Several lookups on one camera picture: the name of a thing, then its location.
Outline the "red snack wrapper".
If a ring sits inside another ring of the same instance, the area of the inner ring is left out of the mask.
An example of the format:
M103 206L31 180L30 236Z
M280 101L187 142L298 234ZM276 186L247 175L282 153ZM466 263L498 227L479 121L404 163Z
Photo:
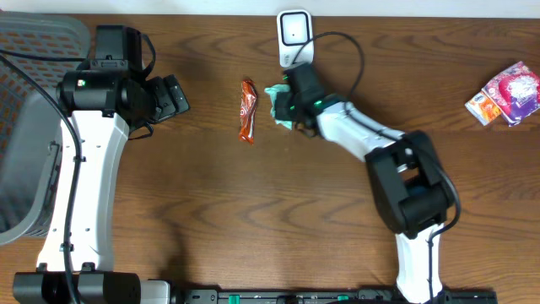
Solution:
M257 91L251 79L244 79L241 89L239 140L254 144L253 129L257 109Z

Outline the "orange tissue pack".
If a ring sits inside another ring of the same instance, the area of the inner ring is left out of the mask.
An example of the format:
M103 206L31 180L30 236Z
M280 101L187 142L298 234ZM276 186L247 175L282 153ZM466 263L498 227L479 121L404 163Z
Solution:
M487 126L501 115L498 106L483 91L478 92L472 99L466 102L465 107L483 126Z

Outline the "purple Carefree pad package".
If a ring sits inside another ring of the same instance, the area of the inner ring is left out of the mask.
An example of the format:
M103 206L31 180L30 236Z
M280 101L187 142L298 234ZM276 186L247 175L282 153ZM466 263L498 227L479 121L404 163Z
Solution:
M498 73L483 87L483 92L501 110L510 127L539 109L539 77L524 62Z

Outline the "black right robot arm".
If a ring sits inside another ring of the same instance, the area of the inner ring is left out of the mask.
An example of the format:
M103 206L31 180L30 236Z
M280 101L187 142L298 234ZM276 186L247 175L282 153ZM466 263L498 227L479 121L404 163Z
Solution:
M397 289L411 303L433 303L442 292L439 242L461 216L456 187L429 136L404 133L328 94L307 62L283 71L289 91L275 102L278 119L335 143L366 165L375 207L397 242Z

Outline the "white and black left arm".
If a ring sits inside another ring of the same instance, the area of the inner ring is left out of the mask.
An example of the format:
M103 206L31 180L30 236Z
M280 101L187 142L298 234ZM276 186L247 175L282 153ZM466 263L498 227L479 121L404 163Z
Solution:
M95 55L80 58L55 89L35 87L1 175L1 241L44 232L35 269L13 277L20 303L180 303L167 280L114 269L112 214L122 151L189 110L176 77L153 77L150 39L123 25L96 30Z

